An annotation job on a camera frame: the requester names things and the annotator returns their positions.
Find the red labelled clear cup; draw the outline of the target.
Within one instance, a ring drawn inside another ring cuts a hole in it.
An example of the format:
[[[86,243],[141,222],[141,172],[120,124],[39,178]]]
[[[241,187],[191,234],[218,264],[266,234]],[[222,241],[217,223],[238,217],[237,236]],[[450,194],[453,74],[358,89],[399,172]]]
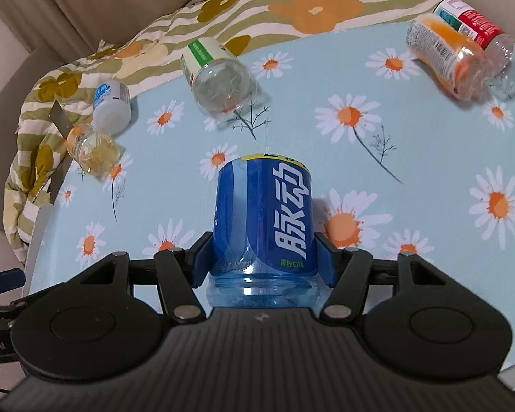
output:
[[[462,0],[441,0],[434,14],[485,51],[494,70],[491,92],[501,100],[515,98],[515,39]]]

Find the green labelled clear cup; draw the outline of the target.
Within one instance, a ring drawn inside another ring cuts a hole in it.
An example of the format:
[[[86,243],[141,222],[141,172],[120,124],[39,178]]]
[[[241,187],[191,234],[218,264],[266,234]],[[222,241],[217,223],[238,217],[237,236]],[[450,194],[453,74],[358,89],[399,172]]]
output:
[[[180,65],[195,101],[207,114],[242,114],[256,95],[256,82],[246,66],[213,38],[190,41]]]

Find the orange labelled clear cup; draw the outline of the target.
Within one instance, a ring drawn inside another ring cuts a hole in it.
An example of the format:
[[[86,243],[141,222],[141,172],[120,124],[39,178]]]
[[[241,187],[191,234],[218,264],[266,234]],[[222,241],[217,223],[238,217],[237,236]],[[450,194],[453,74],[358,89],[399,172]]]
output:
[[[436,75],[442,87],[461,101],[485,96],[493,66],[475,41],[436,14],[417,16],[405,36],[408,48]]]

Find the striped floral quilt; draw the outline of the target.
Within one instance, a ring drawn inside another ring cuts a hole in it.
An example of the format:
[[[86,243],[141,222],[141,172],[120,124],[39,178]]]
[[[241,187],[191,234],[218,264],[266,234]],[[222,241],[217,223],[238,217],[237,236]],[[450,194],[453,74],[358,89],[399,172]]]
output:
[[[121,46],[101,41],[87,57],[43,76],[26,96],[18,117],[16,153],[5,182],[3,227],[19,261],[25,261],[45,184],[65,156],[50,119],[59,102],[73,122],[91,114],[94,90],[107,78],[132,95],[181,74],[182,48],[211,37],[241,54],[312,34],[406,21],[440,0],[206,0],[156,19]]]

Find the yellow labelled clear cup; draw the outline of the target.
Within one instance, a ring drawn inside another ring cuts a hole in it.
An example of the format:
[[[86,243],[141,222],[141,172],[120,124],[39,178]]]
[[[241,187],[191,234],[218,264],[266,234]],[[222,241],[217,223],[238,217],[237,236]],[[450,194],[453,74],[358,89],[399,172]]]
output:
[[[66,148],[85,173],[99,179],[106,177],[121,157],[121,149],[113,137],[89,124],[72,127]]]

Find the light blue daisy tablecloth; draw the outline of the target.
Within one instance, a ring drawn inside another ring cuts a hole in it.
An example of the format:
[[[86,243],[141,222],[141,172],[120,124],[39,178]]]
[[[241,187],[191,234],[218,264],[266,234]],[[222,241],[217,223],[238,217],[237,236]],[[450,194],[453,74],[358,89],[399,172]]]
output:
[[[105,181],[72,167],[30,288],[115,250],[187,247],[213,224],[217,173],[271,152],[310,169],[316,227],[375,257],[416,251],[509,320],[515,365],[515,100],[463,105],[412,60],[402,23],[247,53],[271,101],[219,127],[184,77],[132,98],[124,154]]]

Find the white blue labelled cup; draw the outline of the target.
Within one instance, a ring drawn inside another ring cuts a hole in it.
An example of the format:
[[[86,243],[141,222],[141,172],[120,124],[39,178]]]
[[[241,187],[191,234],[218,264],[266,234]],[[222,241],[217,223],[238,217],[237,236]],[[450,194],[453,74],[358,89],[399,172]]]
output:
[[[95,128],[115,135],[125,130],[131,119],[130,93],[127,85],[109,81],[96,88],[92,119]]]

